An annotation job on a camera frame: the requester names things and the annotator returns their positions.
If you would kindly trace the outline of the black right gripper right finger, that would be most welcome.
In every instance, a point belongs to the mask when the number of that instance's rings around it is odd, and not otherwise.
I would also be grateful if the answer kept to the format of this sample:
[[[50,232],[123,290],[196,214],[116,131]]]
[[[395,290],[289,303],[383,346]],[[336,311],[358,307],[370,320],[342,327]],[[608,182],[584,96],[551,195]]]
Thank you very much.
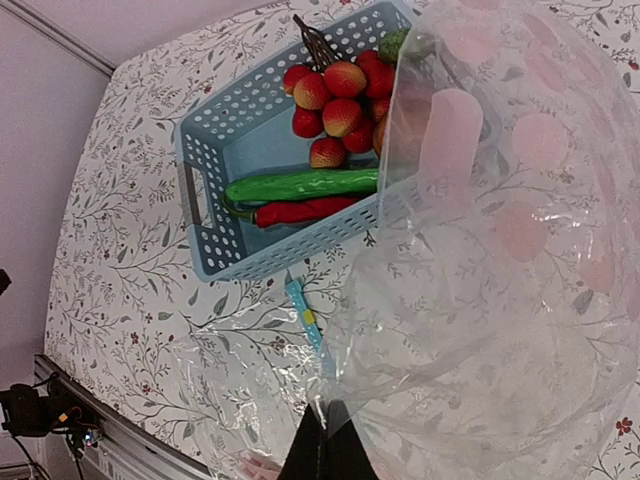
[[[378,480],[343,401],[328,405],[324,433],[324,478]]]

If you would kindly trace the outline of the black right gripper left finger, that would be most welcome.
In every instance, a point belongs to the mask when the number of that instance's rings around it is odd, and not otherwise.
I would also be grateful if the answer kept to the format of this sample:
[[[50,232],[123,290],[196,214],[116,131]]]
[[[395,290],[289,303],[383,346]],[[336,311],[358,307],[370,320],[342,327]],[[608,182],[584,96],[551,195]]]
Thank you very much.
[[[326,431],[314,409],[308,405],[277,479],[325,480],[328,478]]]

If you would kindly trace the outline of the dark green bumpy cucumber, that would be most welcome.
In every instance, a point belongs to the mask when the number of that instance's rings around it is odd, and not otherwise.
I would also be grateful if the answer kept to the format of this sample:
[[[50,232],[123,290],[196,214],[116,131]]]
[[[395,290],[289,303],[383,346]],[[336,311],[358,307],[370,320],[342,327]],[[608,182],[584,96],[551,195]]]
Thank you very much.
[[[379,44],[378,59],[384,63],[395,65],[398,61],[400,49],[409,32],[409,28],[400,28],[387,33]]]

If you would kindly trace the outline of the clear pink zipper bag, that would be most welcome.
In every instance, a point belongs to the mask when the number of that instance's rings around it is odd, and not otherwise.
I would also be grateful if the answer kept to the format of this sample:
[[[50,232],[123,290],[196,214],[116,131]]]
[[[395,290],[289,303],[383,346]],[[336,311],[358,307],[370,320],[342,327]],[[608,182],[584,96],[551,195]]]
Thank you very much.
[[[433,1],[312,395],[358,479],[592,479],[639,364],[639,112],[537,1]]]

